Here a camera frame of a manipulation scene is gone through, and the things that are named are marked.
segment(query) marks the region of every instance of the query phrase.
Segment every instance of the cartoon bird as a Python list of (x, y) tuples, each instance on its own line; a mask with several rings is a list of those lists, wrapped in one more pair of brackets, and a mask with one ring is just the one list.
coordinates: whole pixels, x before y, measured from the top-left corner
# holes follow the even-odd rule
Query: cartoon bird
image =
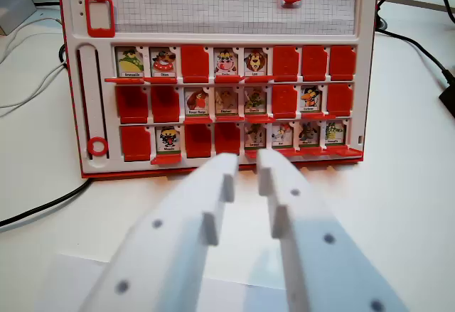
[(316, 107), (320, 92), (316, 87), (306, 90), (306, 93), (301, 96), (301, 99), (305, 101), (305, 107)]
[(248, 57), (244, 59), (244, 62), (249, 70), (257, 72), (265, 66), (266, 58), (259, 49), (254, 49)]
[(135, 49), (126, 50), (122, 54), (123, 58), (119, 60), (120, 69), (124, 72), (144, 71), (144, 65), (142, 64), (142, 61), (137, 58)]
[(290, 132), (291, 127), (289, 126), (289, 124), (280, 124), (277, 133), (272, 134), (272, 138), (274, 138), (275, 141), (278, 141), (279, 139), (281, 139), (281, 141), (284, 141), (285, 134)]
[(247, 91), (245, 90), (245, 96), (247, 101), (245, 103), (245, 108), (255, 108), (264, 104), (264, 100), (261, 98), (262, 91), (261, 89), (254, 88), (253, 93), (248, 96)]
[(162, 50), (158, 53), (154, 61), (154, 69), (159, 72), (173, 72), (173, 63), (176, 60), (176, 56), (173, 53)]
[(313, 139), (314, 136), (318, 133), (318, 130), (314, 127), (311, 127), (311, 123), (302, 124), (302, 131), (299, 134), (299, 139), (301, 141), (306, 141), (308, 139)]
[(164, 126), (161, 130), (160, 138), (164, 142), (164, 146), (175, 146), (174, 143), (177, 142), (177, 131), (174, 126)]
[(223, 50), (218, 55), (215, 72), (236, 72), (234, 54), (228, 49)]
[(342, 132), (342, 129), (338, 129), (335, 126), (335, 122), (329, 122), (326, 127), (326, 139), (335, 139), (337, 132)]
[(186, 100), (186, 105), (189, 109), (205, 109), (205, 99), (208, 96), (203, 90), (198, 90), (194, 92), (188, 100)]

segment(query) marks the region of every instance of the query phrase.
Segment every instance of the white plastic panel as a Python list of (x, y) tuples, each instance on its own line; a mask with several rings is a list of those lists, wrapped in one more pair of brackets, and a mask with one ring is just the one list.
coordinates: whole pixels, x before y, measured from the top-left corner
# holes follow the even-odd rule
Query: white plastic panel
[(117, 31), (353, 35), (355, 0), (113, 0)]

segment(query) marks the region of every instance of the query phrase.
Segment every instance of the red plastic ledge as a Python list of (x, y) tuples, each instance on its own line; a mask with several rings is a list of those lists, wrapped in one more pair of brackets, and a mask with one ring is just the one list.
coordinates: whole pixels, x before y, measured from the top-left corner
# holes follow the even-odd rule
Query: red plastic ledge
[(181, 154), (158, 154), (155, 159), (151, 161), (152, 165), (167, 165), (180, 163), (182, 161)]

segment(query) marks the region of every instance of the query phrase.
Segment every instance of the character name label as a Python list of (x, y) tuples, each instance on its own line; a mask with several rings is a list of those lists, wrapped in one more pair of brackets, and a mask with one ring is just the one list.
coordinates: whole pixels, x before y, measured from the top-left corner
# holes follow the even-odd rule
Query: character name label
[(123, 72), (122, 76), (129, 76), (129, 77), (141, 77), (141, 72)]

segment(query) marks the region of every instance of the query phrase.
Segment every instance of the guess who game board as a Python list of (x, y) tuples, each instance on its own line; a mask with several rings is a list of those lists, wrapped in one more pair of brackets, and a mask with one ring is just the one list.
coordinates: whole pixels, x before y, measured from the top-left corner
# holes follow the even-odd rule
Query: guess who game board
[(375, 0), (61, 0), (83, 177), (363, 159)]

